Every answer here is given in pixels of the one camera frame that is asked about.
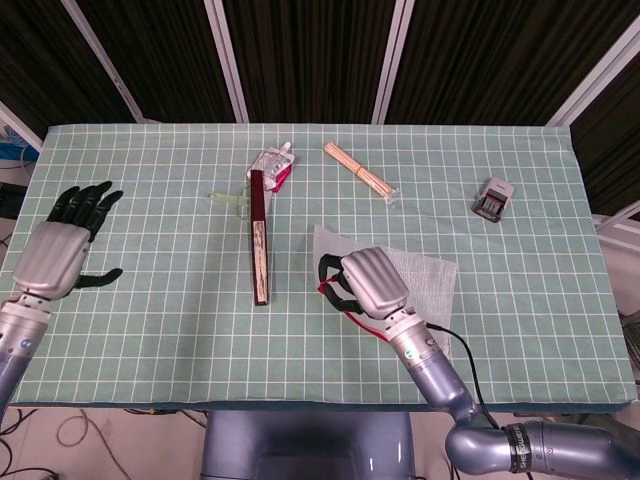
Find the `black wire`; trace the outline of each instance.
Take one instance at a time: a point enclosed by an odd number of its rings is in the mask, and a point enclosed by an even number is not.
[[[10,233],[6,237],[4,237],[2,240],[0,240],[0,243],[3,244],[5,247],[9,248],[9,244],[7,243],[7,240],[11,238],[11,235],[13,235],[13,233]]]
[[[60,476],[53,470],[41,467],[18,468],[17,470],[11,470],[10,472],[3,473],[2,475],[0,475],[0,478],[8,477],[10,475],[15,475],[16,473],[22,472],[47,472],[54,480],[60,479]]]
[[[471,353],[471,349],[469,348],[469,345],[467,345],[467,342],[464,340],[464,338],[462,338],[456,332],[453,332],[448,328],[441,327],[440,325],[427,323],[427,328],[430,328],[432,330],[436,330],[439,332],[448,333],[449,335],[457,338],[460,341],[460,343],[462,343],[462,346],[467,352],[467,357],[469,357],[469,363],[471,364],[471,374],[473,375],[473,384],[475,385],[475,388],[476,388],[478,404],[480,405],[480,408],[482,409],[482,413],[484,414],[485,417],[487,417],[487,420],[489,421],[491,426],[493,428],[500,430],[500,426],[498,425],[498,422],[496,422],[495,418],[491,416],[491,414],[489,413],[489,409],[487,408],[487,405],[484,403],[484,398],[482,398],[482,392],[480,391],[480,382],[478,381],[478,372],[476,371],[476,362],[473,360],[473,354]]]
[[[31,160],[29,162],[24,162],[24,166],[26,167],[27,165],[31,165],[32,163],[36,163],[37,160]],[[0,170],[15,170],[16,168],[22,168],[22,164],[18,165],[17,167],[0,167]]]
[[[204,423],[201,423],[200,420],[198,420],[196,417],[192,417],[188,412],[184,411],[184,410],[180,410],[180,413],[182,413],[185,417],[187,417],[189,420],[191,420],[193,423],[197,423],[198,425],[200,425],[202,428],[207,428],[207,426]]]
[[[7,466],[4,468],[2,473],[0,473],[0,477],[4,477],[11,468],[11,464],[13,463],[13,450],[11,450],[11,445],[9,445],[3,438],[0,438],[0,445],[7,449],[7,454],[9,455],[9,462],[7,463]]]
[[[178,413],[178,410],[140,410],[137,408],[125,408],[124,411],[132,415],[173,415]]]
[[[27,413],[26,415],[22,415],[22,409],[19,408],[18,409],[18,420],[16,421],[16,423],[14,423],[13,425],[8,426],[7,428],[5,428],[4,430],[2,430],[0,432],[0,436],[4,436],[4,435],[10,435],[13,432],[15,432],[18,427],[20,427],[20,425],[22,425],[22,423],[29,418],[31,415],[33,415],[34,413],[36,413],[38,411],[37,408],[31,410],[29,413]]]

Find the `black curtain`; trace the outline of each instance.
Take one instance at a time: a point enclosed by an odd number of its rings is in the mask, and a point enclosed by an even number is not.
[[[52,125],[131,122],[58,0],[0,2],[0,100],[37,135]]]
[[[145,117],[233,122],[202,0],[77,0]]]
[[[544,125],[639,14],[629,0],[418,0],[386,121]]]
[[[226,0],[252,122],[371,123],[393,0]]]
[[[571,125],[591,211],[640,200],[640,55]]]

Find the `table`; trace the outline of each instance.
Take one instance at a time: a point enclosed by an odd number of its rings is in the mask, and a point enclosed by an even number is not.
[[[239,194],[260,151],[287,140],[297,163],[268,216],[272,301],[254,307],[247,222],[208,195]],[[399,187],[402,202],[388,209],[323,154],[328,141]],[[495,225],[470,211],[491,176],[516,188]],[[568,129],[54,127],[0,276],[3,295],[28,232],[58,194],[105,179],[125,196],[86,270],[125,274],[61,302],[18,403],[424,408],[391,349],[316,293],[315,224],[458,264],[451,325],[468,339],[494,408],[594,410],[636,398]],[[470,385],[464,351],[453,349]]]

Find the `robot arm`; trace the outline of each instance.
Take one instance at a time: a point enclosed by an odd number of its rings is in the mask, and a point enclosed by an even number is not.
[[[116,268],[80,275],[91,242],[122,197],[116,191],[102,199],[109,188],[111,182],[104,182],[64,192],[20,257],[14,280],[21,293],[0,308],[0,419],[47,330],[54,302],[74,288],[108,285],[122,274]]]
[[[321,261],[321,292],[329,292],[327,297],[338,309],[364,311],[384,325],[385,339],[429,406],[449,413],[455,420],[446,450],[456,468],[471,475],[510,471],[581,480],[640,480],[639,454],[616,445],[605,430],[540,421],[496,429],[473,400],[425,322],[406,307],[409,291],[384,252],[368,248],[338,261],[330,257]],[[326,265],[339,270],[328,280]],[[343,288],[346,284],[345,290],[353,293],[356,301],[336,298],[327,285],[331,281]]]

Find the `bundle of wooden sticks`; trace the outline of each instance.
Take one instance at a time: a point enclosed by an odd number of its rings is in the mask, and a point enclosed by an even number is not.
[[[373,188],[385,199],[390,199],[395,192],[395,190],[391,186],[389,186],[389,184],[385,183],[383,180],[381,180],[376,175],[360,165],[358,162],[356,162],[351,156],[349,156],[347,152],[342,150],[335,143],[327,143],[324,146],[324,151],[328,155],[338,160],[349,170],[351,170],[358,178],[360,178],[364,183]]]

